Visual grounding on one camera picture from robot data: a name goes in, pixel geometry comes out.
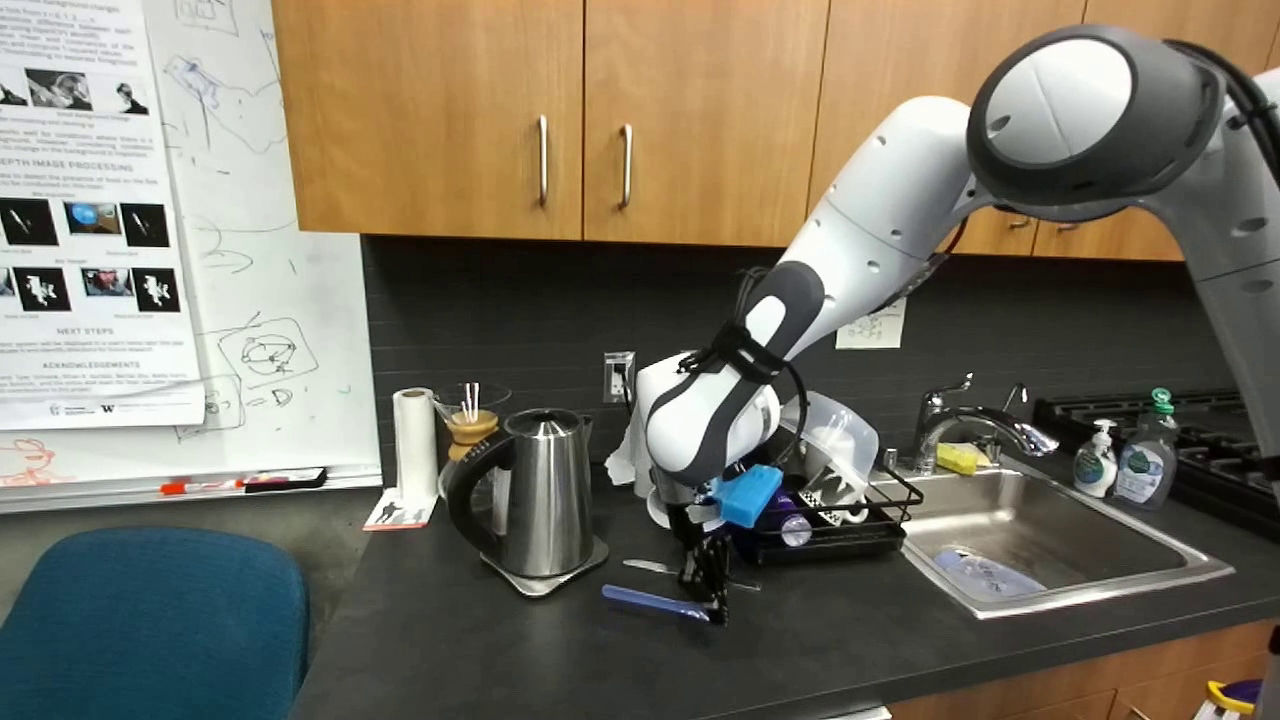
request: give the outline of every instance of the electric kettle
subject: electric kettle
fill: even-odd
[[[451,523],[523,595],[545,595],[610,554],[591,537],[589,433],[576,413],[529,407],[446,473]],[[498,496],[507,502],[505,530],[486,526],[474,502],[498,469],[511,473]]]

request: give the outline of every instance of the sponge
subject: sponge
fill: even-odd
[[[947,469],[958,476],[979,476],[992,469],[992,456],[979,450],[976,444],[938,444],[938,469]]]

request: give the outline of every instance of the bottle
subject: bottle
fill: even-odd
[[[1117,450],[1114,450],[1114,418],[1091,418],[1096,433],[1090,444],[1075,446],[1073,456],[1073,483],[1084,496],[1110,496],[1114,481],[1117,481]]]
[[[1135,418],[1132,441],[1119,450],[1117,499],[1161,502],[1178,473],[1178,418],[1168,386],[1152,386],[1147,413]]]

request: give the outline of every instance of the sink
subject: sink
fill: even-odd
[[[1228,575],[1191,544],[1012,465],[909,476],[906,554],[976,620],[1102,604]]]

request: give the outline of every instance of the electrical outlet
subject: electrical outlet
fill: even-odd
[[[606,351],[606,405],[635,399],[635,351]]]

